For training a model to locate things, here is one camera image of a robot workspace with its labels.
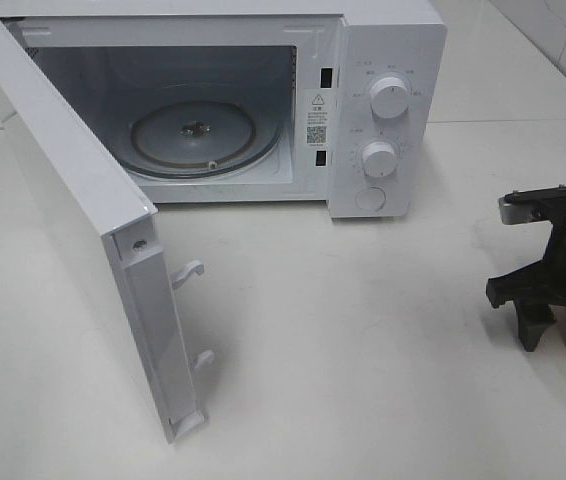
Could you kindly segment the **round white door button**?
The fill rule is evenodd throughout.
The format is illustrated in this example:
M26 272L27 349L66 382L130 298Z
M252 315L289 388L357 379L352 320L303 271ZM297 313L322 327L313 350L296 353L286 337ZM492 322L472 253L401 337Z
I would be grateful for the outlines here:
M356 194L355 202L361 210L379 211L385 205L386 194L381 188L368 187Z

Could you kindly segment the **white microwave door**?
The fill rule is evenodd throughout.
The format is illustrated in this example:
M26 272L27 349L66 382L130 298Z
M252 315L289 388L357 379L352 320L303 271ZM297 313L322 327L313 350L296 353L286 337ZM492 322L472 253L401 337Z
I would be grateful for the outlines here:
M201 425L174 294L204 266L169 272L156 207L0 22L0 121L45 231L168 442Z

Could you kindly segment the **white timer knob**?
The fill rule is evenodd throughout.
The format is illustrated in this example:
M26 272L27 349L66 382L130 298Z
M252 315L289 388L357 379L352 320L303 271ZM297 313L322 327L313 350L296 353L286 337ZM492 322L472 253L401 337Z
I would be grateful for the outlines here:
M361 151L361 165L366 176L385 178L397 168L398 154L391 143L372 142Z

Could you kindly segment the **white power knob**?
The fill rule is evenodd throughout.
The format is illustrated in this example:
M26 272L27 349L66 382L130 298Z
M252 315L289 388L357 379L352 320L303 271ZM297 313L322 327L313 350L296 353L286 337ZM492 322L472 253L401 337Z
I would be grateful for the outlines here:
M381 119L393 119L408 108L411 89L402 77L390 74L375 80L369 90L372 112Z

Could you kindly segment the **white microwave oven body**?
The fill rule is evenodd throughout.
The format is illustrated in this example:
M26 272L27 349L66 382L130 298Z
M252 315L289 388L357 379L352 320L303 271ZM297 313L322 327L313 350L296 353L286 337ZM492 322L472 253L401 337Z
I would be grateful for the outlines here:
M0 1L2 22L70 107L155 204L323 201L334 218L406 213L447 34L427 1ZM405 79L408 108L370 106L372 83ZM291 116L261 160L214 177L161 180L117 160L108 137L143 93L181 84L280 89ZM304 138L308 89L331 89L326 147ZM371 178L362 149L391 143L395 171ZM386 194L365 211L356 194Z

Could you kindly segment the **white warning label sticker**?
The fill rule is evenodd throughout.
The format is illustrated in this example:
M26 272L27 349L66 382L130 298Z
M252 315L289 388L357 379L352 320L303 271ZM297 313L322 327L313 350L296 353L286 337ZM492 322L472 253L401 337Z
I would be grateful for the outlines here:
M301 103L304 120L304 138L309 147L326 147L334 107L331 89L308 89Z

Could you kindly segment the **glass turntable plate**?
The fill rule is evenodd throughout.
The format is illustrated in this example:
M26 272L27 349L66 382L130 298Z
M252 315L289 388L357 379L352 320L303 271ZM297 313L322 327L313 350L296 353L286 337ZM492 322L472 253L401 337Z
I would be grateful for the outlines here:
M290 120L280 89L181 84L143 93L108 147L128 169L155 179L219 176L258 162Z

